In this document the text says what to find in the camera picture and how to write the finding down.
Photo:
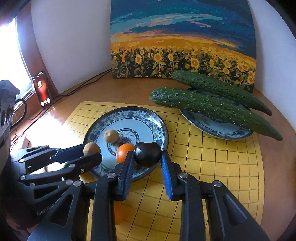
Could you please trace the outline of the orange tangerine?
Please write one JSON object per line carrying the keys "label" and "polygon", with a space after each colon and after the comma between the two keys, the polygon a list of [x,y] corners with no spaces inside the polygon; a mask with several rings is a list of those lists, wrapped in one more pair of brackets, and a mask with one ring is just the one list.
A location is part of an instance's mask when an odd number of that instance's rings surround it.
{"label": "orange tangerine", "polygon": [[128,151],[133,151],[134,145],[132,144],[123,144],[116,151],[116,161],[118,163],[123,163],[125,161]]}
{"label": "orange tangerine", "polygon": [[115,225],[120,225],[123,221],[124,210],[120,201],[114,201],[114,221]]}

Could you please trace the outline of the brown longan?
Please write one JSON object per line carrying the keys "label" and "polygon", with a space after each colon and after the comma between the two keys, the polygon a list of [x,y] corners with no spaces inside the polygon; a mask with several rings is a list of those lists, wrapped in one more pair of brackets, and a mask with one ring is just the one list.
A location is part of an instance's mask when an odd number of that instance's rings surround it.
{"label": "brown longan", "polygon": [[119,134],[115,130],[106,130],[104,133],[104,139],[107,143],[113,144],[119,140]]}
{"label": "brown longan", "polygon": [[84,156],[94,154],[94,153],[100,153],[100,152],[101,152],[101,150],[100,150],[99,145],[94,142],[87,143],[83,148]]}

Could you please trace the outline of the dark purple plum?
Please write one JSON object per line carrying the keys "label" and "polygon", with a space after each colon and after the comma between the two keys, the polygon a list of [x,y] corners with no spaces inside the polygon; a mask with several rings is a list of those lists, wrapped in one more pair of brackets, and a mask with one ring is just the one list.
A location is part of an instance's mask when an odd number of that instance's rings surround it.
{"label": "dark purple plum", "polygon": [[157,143],[139,142],[133,150],[135,162],[145,168],[152,168],[161,159],[162,150]]}

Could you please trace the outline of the orange tangerine on plate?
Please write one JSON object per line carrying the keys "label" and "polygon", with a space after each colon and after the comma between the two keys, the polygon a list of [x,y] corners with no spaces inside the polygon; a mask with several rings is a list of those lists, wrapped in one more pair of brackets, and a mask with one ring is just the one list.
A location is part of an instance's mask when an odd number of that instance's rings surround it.
{"label": "orange tangerine on plate", "polygon": [[133,151],[134,145],[132,144],[123,144],[116,151],[116,161],[118,163],[123,163],[125,161],[128,151]]}

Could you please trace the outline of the yellow go board mat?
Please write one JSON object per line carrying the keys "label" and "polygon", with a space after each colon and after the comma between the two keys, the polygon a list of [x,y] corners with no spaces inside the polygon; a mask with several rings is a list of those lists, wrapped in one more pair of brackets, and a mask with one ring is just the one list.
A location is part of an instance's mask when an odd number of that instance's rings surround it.
{"label": "yellow go board mat", "polygon": [[[65,121],[77,144],[105,113],[126,104],[83,102]],[[147,108],[164,121],[169,135],[166,149],[172,162],[200,184],[205,240],[268,240],[260,226],[264,198],[263,164],[255,137],[225,141],[203,134],[173,108]],[[121,206],[123,221],[116,225],[117,240],[180,240],[182,202],[166,194],[161,159],[152,168],[134,162],[129,194]],[[91,239],[92,213],[87,239]]]}

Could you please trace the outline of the brown longan on plate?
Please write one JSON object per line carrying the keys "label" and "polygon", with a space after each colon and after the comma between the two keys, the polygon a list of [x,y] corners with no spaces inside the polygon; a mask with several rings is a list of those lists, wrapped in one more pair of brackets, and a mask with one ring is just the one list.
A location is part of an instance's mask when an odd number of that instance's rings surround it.
{"label": "brown longan on plate", "polygon": [[104,139],[107,143],[113,144],[119,140],[119,134],[115,130],[106,130],[104,133]]}

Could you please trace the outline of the blue white porcelain plate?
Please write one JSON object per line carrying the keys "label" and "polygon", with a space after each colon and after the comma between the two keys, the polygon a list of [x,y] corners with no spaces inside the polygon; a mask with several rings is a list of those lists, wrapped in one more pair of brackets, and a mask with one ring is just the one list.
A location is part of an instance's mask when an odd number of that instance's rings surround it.
{"label": "blue white porcelain plate", "polygon": [[[107,130],[117,131],[119,140],[116,143],[106,142],[104,134]],[[94,142],[101,149],[102,161],[91,170],[93,176],[100,178],[114,170],[116,151],[122,144],[155,142],[166,150],[169,135],[164,121],[156,113],[147,108],[127,106],[109,111],[97,119],[87,131],[84,142]]]}

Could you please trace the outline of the smartphone with red screen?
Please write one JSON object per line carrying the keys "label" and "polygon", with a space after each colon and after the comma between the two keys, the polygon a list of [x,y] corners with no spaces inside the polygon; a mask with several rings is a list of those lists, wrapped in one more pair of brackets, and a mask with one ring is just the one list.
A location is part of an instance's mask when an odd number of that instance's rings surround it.
{"label": "smartphone with red screen", "polygon": [[35,76],[33,76],[32,81],[41,108],[45,108],[46,106],[50,105],[52,102],[52,98],[49,93],[46,75],[44,71],[40,71]]}

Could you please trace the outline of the lower green cucumber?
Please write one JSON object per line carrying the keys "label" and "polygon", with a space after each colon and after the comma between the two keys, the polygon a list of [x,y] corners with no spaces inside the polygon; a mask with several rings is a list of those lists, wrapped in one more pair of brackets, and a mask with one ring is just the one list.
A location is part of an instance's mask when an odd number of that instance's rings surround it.
{"label": "lower green cucumber", "polygon": [[237,106],[217,97],[190,90],[161,87],[154,89],[150,93],[149,99],[158,105],[203,114],[274,138],[277,141],[283,140],[281,133],[262,116],[243,106]]}

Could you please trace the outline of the green cucumber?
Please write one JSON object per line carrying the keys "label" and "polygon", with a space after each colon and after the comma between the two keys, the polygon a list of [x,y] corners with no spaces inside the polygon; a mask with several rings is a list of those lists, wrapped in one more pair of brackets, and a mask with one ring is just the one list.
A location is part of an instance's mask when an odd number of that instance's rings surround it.
{"label": "green cucumber", "polygon": [[245,91],[243,88],[239,88],[219,79],[185,70],[174,70],[171,73],[171,77],[192,88],[222,96],[248,108],[261,111],[269,116],[273,114],[272,111],[253,94]]}
{"label": "green cucumber", "polygon": [[217,97],[190,90],[161,87],[154,89],[150,93],[149,99],[158,105],[203,114],[274,138],[277,141],[283,140],[281,133],[262,116],[243,106],[237,106]]}

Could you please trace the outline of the upper green cucumber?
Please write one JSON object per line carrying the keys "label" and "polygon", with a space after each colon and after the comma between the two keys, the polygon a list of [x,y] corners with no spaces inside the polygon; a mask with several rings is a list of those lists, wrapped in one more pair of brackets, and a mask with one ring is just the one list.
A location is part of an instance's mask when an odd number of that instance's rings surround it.
{"label": "upper green cucumber", "polygon": [[269,116],[273,114],[272,111],[253,94],[245,91],[243,88],[239,88],[219,79],[185,70],[174,70],[171,73],[171,77],[192,88],[222,96],[248,108],[261,111]]}

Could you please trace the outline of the sunflower field painting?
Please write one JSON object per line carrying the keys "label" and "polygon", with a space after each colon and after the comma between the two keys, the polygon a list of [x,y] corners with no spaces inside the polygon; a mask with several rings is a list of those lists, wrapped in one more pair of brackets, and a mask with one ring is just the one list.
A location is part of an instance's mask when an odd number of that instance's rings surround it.
{"label": "sunflower field painting", "polygon": [[114,78],[187,70],[252,92],[256,37],[248,1],[112,1]]}

